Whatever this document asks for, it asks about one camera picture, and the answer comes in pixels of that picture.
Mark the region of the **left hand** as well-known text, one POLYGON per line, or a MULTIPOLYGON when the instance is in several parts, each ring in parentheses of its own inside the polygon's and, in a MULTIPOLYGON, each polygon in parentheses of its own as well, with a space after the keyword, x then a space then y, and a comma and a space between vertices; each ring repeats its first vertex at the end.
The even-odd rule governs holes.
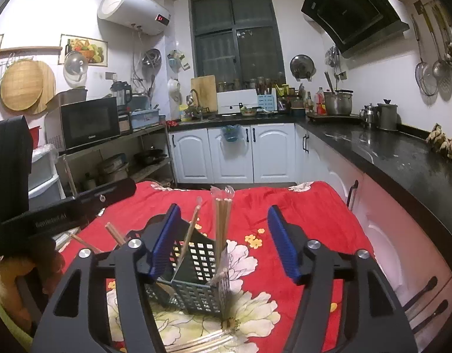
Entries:
POLYGON ((16 278, 25 277, 34 268, 42 269, 42 293, 51 297, 63 276, 64 258, 55 251, 53 239, 40 244, 43 253, 3 257, 0 261, 0 303, 17 327, 29 333, 32 320, 16 285, 16 278))

